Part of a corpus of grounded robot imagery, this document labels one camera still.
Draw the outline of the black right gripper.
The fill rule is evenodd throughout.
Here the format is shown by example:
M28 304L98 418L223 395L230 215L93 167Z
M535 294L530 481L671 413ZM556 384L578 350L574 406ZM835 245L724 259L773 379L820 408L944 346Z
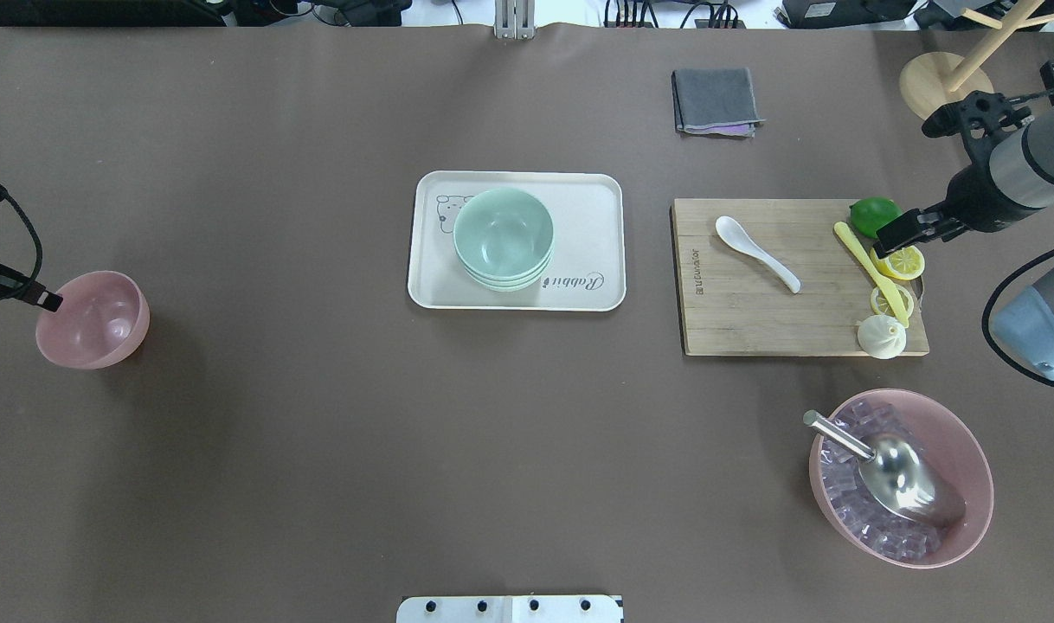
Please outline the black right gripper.
M892 253L907 246L919 244L922 238L955 238L969 230L967 225L965 197L946 197L929 208L912 209L894 221L877 229L877 240L872 251L879 259L887 259Z

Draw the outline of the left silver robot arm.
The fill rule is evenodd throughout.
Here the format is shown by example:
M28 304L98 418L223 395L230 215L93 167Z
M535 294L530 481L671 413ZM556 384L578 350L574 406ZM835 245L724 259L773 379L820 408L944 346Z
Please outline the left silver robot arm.
M0 183L0 205L8 205L14 214L26 229L34 248L34 259L28 267L9 266L0 261L0 301L16 300L44 309L46 312L57 312L63 303L60 294L52 291L52 288L40 283L40 273L43 271L44 249L43 241L34 225L25 213L25 210L18 205L9 191ZM6 232L3 228L3 217L0 216L0 252L4 252L6 261L18 259L18 241L20 234Z

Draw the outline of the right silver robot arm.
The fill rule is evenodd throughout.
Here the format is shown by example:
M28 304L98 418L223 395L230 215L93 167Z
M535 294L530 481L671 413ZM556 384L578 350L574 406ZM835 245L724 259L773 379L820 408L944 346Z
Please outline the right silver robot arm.
M970 163L951 178L941 202L907 210L878 230L872 248L879 257L967 230L999 232L1054 205L1054 106L1033 117L1023 96L973 91L932 112L920 129L930 138L960 135ZM1029 266L1053 257L1054 249ZM982 312L987 344L1024 377L1054 388L1054 267L995 311L999 296L994 291Z

